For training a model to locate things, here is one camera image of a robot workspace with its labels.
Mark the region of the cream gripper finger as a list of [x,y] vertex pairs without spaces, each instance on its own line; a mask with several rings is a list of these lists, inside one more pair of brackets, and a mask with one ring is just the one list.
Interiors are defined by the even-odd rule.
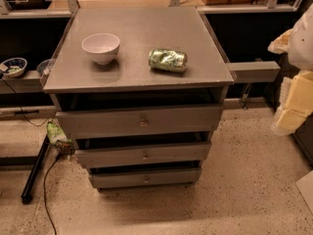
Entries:
[[284,77],[279,102],[271,130],[279,136],[295,133],[313,113],[313,72],[301,70],[294,78]]

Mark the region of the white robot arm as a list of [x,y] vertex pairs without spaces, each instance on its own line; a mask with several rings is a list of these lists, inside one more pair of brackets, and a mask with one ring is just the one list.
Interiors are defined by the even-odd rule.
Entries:
[[293,28],[272,41],[268,50],[275,54],[287,53],[289,63],[299,69],[293,78],[283,78],[280,106],[271,127],[276,135],[289,135],[313,113],[313,5]]

